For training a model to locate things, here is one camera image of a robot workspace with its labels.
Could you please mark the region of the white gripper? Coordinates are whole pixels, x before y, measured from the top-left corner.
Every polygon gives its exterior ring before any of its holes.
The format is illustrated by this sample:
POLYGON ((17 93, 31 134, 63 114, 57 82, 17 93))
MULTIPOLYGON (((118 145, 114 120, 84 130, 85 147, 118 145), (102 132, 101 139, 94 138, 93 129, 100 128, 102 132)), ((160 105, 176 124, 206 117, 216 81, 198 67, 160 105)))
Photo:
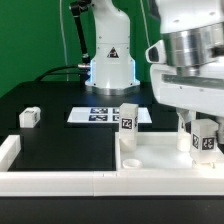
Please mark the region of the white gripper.
POLYGON ((168 66, 162 40, 149 47, 145 56, 151 63, 154 96, 158 103, 177 108, 178 127, 190 132, 196 112, 219 116, 217 139, 224 144, 224 55, 202 65, 199 76, 180 76, 175 67, 168 66))

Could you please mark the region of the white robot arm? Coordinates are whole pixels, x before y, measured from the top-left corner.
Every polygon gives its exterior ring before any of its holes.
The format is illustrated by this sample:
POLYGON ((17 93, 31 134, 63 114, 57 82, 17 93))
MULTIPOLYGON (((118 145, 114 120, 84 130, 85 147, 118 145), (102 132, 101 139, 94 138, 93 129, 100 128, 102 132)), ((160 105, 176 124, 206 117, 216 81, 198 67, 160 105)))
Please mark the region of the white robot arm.
MULTIPOLYGON (((148 0, 149 13, 160 21, 161 39, 146 52, 156 100, 183 111, 217 118, 224 144, 224 0, 148 0)), ((91 9, 96 54, 82 50, 90 69, 86 86, 103 94, 122 93, 139 85, 130 56, 130 19, 112 0, 77 0, 73 18, 91 9)))

